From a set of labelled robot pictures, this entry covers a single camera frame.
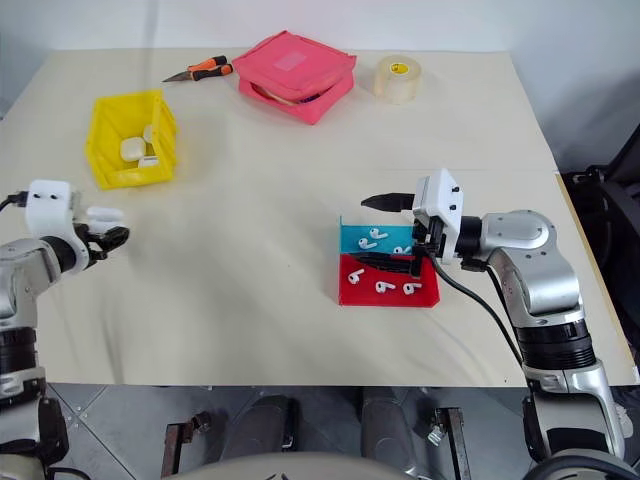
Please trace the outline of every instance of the silver robot arm segment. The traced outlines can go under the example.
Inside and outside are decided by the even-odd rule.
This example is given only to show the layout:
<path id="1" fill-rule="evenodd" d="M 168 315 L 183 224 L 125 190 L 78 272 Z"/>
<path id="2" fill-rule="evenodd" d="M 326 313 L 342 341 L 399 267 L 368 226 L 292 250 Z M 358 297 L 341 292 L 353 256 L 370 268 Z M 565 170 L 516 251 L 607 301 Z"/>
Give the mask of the silver robot arm segment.
<path id="1" fill-rule="evenodd" d="M 44 381 L 44 369 L 31 355 L 36 299 L 61 273 L 55 251 L 46 241 L 22 239 L 0 247 L 0 401 L 18 403 L 30 386 L 39 388 Z"/>
<path id="2" fill-rule="evenodd" d="M 578 279 L 554 225 L 532 211 L 488 214 L 478 252 L 497 273 L 531 390 L 525 433 L 534 459 L 569 448 L 624 457 L 602 362 L 593 351 Z"/>

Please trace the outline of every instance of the orange handle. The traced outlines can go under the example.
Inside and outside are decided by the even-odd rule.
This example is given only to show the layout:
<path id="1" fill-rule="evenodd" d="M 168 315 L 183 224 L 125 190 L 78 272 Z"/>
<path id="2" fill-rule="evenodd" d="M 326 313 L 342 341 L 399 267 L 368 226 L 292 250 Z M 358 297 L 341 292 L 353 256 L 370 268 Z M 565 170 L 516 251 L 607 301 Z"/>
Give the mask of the orange handle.
<path id="1" fill-rule="evenodd" d="M 225 65 L 227 63 L 227 57 L 219 55 L 217 57 L 207 58 L 204 62 L 197 65 L 189 65 L 187 70 L 190 72 L 197 72 L 202 70 L 213 70 L 214 68 Z"/>
<path id="2" fill-rule="evenodd" d="M 233 67 L 230 63 L 226 65 L 220 65 L 211 70 L 196 70 L 195 72 L 191 72 L 191 78 L 194 81 L 202 80 L 203 78 L 208 77 L 222 77 L 224 75 L 229 75 L 233 72 Z"/>

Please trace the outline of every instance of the metal bracket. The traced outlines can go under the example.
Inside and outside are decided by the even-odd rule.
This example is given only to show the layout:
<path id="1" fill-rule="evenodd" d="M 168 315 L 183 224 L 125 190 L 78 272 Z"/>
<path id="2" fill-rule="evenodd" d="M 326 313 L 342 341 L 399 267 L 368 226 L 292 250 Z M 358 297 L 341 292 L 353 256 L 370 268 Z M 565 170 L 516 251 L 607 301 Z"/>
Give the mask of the metal bracket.
<path id="1" fill-rule="evenodd" d="M 434 412 L 433 430 L 429 434 L 429 441 L 438 445 L 444 434 L 449 437 L 453 470 L 456 480 L 471 480 L 469 470 L 469 460 L 467 458 L 467 448 L 464 444 L 464 433 L 462 427 L 464 420 L 462 410 L 459 408 L 436 408 Z"/>
<path id="2" fill-rule="evenodd" d="M 182 445 L 191 443 L 194 433 L 204 433 L 210 428 L 211 415 L 208 412 L 200 412 L 185 423 L 170 423 L 167 425 L 160 478 L 178 473 Z"/>

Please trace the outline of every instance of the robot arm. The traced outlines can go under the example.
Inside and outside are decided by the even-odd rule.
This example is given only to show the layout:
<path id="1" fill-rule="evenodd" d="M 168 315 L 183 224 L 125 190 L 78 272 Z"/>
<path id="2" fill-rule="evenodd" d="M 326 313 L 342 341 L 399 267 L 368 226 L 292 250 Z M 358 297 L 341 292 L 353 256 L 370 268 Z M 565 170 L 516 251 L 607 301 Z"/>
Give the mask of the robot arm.
<path id="1" fill-rule="evenodd" d="M 594 354 L 578 286 L 556 246 L 554 225 L 530 210 L 462 216 L 463 193 L 448 171 L 421 179 L 415 195 L 376 195 L 362 204 L 413 211 L 413 260 L 418 276 L 429 257 L 462 268 L 493 269 L 511 322 L 530 395 L 523 402 L 532 458 L 582 449 L 624 456 L 624 438 L 602 362 Z M 387 265 L 356 254 L 370 266 Z"/>
<path id="2" fill-rule="evenodd" d="M 0 477 L 36 479 L 69 448 L 60 405 L 45 396 L 38 365 L 37 297 L 65 272 L 107 258 L 129 230 L 111 209 L 90 209 L 89 225 L 75 223 L 78 193 L 65 182 L 37 180 L 24 197 L 19 206 L 36 238 L 0 246 Z"/>
<path id="3" fill-rule="evenodd" d="M 495 270 L 531 395 L 525 434 L 541 461 L 588 448 L 624 457 L 624 438 L 602 362 L 593 351 L 578 279 L 548 219 L 531 211 L 482 219 L 471 258 Z"/>

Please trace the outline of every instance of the white wall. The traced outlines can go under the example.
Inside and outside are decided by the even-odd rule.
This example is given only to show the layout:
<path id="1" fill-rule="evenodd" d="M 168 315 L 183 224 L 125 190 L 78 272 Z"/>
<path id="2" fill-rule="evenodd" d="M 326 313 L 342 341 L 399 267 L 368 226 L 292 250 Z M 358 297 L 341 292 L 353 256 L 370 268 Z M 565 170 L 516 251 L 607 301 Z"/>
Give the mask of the white wall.
<path id="1" fill-rule="evenodd" d="M 50 49 L 249 46 L 284 28 L 346 49 L 510 50 L 563 169 L 608 162 L 640 123 L 638 0 L 0 0 L 0 99 Z"/>

